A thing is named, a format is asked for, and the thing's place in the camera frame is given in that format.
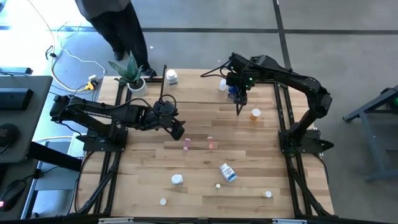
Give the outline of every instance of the concrete floor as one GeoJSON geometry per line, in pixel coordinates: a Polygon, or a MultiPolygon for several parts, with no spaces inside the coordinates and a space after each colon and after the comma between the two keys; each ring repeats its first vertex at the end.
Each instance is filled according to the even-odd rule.
{"type": "MultiPolygon", "coordinates": [[[[90,25],[79,15],[72,1],[58,0],[56,4],[47,4],[50,0],[32,2],[45,14],[44,17],[52,28],[58,28],[66,21],[90,25]]],[[[279,0],[283,26],[290,30],[285,35],[286,43],[280,41],[276,32],[281,28],[281,24],[278,26],[276,22],[278,13],[274,12],[273,4],[276,2],[278,1],[133,1],[142,27],[145,28],[270,29],[265,31],[269,33],[256,34],[209,31],[146,32],[144,35],[149,48],[150,64],[158,73],[163,64],[170,68],[214,68],[224,62],[231,52],[237,52],[247,57],[267,54],[281,65],[290,62],[297,73],[319,79],[333,97],[328,116],[319,119],[316,126],[322,131],[323,139],[335,143],[335,147],[325,153],[335,213],[344,218],[398,223],[395,215],[398,207],[398,180],[364,182],[364,175],[374,172],[375,166],[361,124],[359,121],[346,124],[341,119],[343,115],[377,96],[385,87],[397,85],[398,74],[393,68],[398,56],[398,2],[279,0]],[[359,35],[358,32],[346,35],[347,30],[360,30],[362,34],[359,35]],[[394,35],[383,35],[388,32],[394,35]],[[287,52],[282,53],[281,43],[287,45],[287,52]]],[[[44,52],[52,44],[50,34],[38,31],[43,30],[43,23],[29,5],[20,6],[24,13],[32,16],[29,21],[22,21],[18,16],[20,11],[17,10],[17,3],[10,5],[12,7],[8,9],[6,5],[4,9],[6,13],[0,13],[0,28],[14,27],[13,30],[0,31],[1,64],[28,66],[35,69],[35,74],[49,75],[49,63],[44,58],[44,52]],[[26,35],[22,31],[27,29],[35,31],[26,35]],[[17,41],[2,41],[8,37],[17,41]]],[[[67,39],[65,44],[71,53],[83,59],[96,60],[108,69],[108,75],[115,75],[107,64],[108,60],[113,60],[111,48],[97,33],[81,31],[67,39]]],[[[101,70],[95,65],[85,65],[62,55],[55,73],[67,85],[77,88],[87,81],[88,76],[99,75],[101,70]]],[[[61,94],[61,91],[54,88],[51,91],[61,94]]],[[[71,134],[68,129],[49,121],[52,98],[49,95],[35,138],[71,134]]],[[[76,124],[71,126],[79,131],[85,130],[76,124]]],[[[57,198],[68,201],[62,195],[57,198]]],[[[56,213],[48,212],[54,208],[43,204],[35,209],[44,213],[56,213]]]]}

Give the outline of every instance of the computer mouse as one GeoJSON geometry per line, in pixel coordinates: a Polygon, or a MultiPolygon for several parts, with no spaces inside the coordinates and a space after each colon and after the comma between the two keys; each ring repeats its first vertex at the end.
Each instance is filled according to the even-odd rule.
{"type": "Polygon", "coordinates": [[[23,180],[14,180],[0,193],[0,212],[9,211],[18,202],[26,187],[23,180]]]}

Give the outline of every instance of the wooden table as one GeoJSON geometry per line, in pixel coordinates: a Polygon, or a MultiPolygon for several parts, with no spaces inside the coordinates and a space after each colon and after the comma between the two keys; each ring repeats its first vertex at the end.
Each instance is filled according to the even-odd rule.
{"type": "MultiPolygon", "coordinates": [[[[235,105],[218,89],[220,78],[200,78],[206,70],[175,71],[179,83],[177,86],[165,84],[164,93],[177,99],[180,113],[177,119],[187,121],[185,134],[181,140],[174,141],[164,130],[129,130],[119,166],[112,216],[294,217],[285,158],[280,153],[277,137],[279,120],[273,85],[256,85],[248,92],[248,105],[236,116],[235,105]],[[261,117],[255,122],[249,119],[253,108],[261,110],[261,117]],[[214,139],[214,150],[208,149],[209,136],[214,139]],[[191,139],[188,151],[182,150],[185,138],[191,139]],[[238,175],[231,183],[220,173],[219,166],[224,163],[238,175]],[[183,185],[172,185],[170,178],[174,174],[182,174],[183,185]],[[217,183],[221,184],[220,189],[215,188],[217,183]],[[262,196],[267,190],[273,198],[262,196]],[[160,205],[162,198],[167,199],[166,206],[160,205]]],[[[100,102],[114,104],[118,83],[113,78],[104,78],[100,102]]],[[[160,83],[148,83],[148,87],[144,98],[154,103],[159,99],[160,83]]],[[[290,98],[298,121],[307,110],[307,99],[294,89],[290,89],[290,98]]],[[[97,187],[103,157],[103,152],[96,152],[87,161],[78,189],[78,207],[97,187]]],[[[324,208],[333,213],[322,163],[310,154],[302,157],[309,189],[324,208]]],[[[101,211],[107,194],[108,188],[104,191],[101,211]]],[[[298,197],[304,211],[300,190],[298,197]]]]}

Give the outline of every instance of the shoe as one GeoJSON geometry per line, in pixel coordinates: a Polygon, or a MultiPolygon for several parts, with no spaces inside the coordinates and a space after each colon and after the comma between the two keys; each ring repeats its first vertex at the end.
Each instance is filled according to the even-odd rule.
{"type": "Polygon", "coordinates": [[[114,59],[117,61],[121,61],[124,58],[124,51],[122,52],[115,52],[114,53],[114,59]]]}
{"type": "Polygon", "coordinates": [[[141,72],[141,75],[148,76],[148,77],[157,76],[155,70],[153,70],[151,68],[143,69],[143,71],[141,72]]]}

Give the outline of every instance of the green leaves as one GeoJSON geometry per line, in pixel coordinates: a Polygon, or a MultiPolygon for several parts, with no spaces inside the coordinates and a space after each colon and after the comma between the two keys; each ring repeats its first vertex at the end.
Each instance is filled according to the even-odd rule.
{"type": "Polygon", "coordinates": [[[121,76],[121,79],[118,79],[118,82],[135,83],[141,77],[142,65],[138,68],[136,59],[132,55],[130,56],[129,63],[127,64],[127,69],[122,68],[120,65],[114,62],[108,63],[121,76]]]}

